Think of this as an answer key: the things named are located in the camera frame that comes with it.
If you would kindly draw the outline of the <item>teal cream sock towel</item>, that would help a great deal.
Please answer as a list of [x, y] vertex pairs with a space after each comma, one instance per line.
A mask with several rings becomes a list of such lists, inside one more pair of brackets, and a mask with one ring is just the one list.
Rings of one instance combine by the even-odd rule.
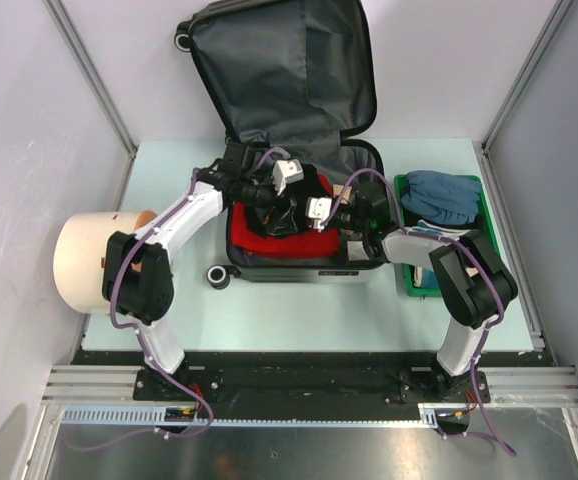
[[[451, 229], [441, 226], [435, 226], [425, 220], [419, 220], [413, 227], [415, 231], [423, 233], [431, 233], [439, 236], [446, 236], [457, 239], [458, 237], [467, 233], [466, 229]], [[436, 275], [422, 267], [413, 268], [412, 284], [417, 289], [438, 289], [438, 281]]]

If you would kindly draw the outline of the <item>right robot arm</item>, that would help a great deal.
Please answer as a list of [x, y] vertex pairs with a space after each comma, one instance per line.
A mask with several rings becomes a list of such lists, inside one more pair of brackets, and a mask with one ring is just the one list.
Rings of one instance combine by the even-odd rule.
[[451, 235], [407, 226], [400, 199], [388, 185], [346, 182], [337, 194], [310, 200], [307, 210], [313, 229], [358, 231], [369, 260], [435, 275], [450, 321], [426, 385], [438, 399], [455, 400], [474, 378], [489, 332], [518, 296], [490, 240], [479, 230]]

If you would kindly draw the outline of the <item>red cloth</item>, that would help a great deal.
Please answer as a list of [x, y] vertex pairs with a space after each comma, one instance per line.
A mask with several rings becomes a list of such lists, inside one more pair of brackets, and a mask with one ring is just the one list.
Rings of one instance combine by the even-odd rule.
[[235, 203], [231, 209], [228, 227], [229, 243], [247, 255], [282, 259], [316, 259], [331, 257], [340, 251], [340, 233], [337, 229], [322, 233], [307, 226], [304, 215], [298, 217], [300, 231], [291, 236], [266, 235], [255, 209]]

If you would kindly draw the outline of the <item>blue cloth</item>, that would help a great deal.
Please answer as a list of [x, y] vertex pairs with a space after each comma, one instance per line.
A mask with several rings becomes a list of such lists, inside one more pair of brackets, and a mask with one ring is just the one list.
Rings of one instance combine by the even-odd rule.
[[430, 170], [405, 175], [401, 205], [439, 225], [459, 226], [476, 221], [482, 185], [477, 179]]

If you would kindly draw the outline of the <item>black clothing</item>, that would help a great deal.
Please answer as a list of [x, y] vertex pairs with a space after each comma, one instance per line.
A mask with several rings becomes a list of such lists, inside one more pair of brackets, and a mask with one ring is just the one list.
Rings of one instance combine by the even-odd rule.
[[487, 218], [482, 215], [477, 215], [475, 221], [467, 224], [440, 224], [431, 220], [425, 219], [422, 216], [412, 213], [408, 210], [402, 212], [404, 223], [407, 227], [418, 227], [425, 230], [437, 231], [444, 235], [461, 236], [468, 231], [478, 230], [485, 235], [490, 235], [492, 229], [490, 228]]

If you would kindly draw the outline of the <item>white black space suitcase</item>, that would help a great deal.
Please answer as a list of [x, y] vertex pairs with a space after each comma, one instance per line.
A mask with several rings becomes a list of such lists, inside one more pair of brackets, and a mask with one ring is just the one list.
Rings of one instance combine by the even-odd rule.
[[[378, 150], [361, 139], [377, 96], [368, 21], [358, 1], [218, 1], [179, 23], [174, 41], [191, 54], [230, 141], [261, 156], [281, 147], [313, 165], [322, 184], [375, 183]], [[340, 251], [316, 259], [226, 254], [250, 282], [365, 283], [379, 262], [350, 262]]]

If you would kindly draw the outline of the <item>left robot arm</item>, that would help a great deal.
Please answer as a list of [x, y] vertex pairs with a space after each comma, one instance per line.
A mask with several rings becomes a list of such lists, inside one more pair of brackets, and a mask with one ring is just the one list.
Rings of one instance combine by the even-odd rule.
[[166, 398], [183, 397], [189, 374], [168, 311], [175, 296], [172, 260], [206, 223], [234, 203], [269, 206], [290, 184], [304, 179], [300, 161], [281, 147], [261, 156], [230, 142], [222, 157], [192, 170], [186, 192], [134, 233], [114, 232], [106, 244], [102, 296], [112, 325], [136, 335], [147, 364], [158, 370], [155, 387]]

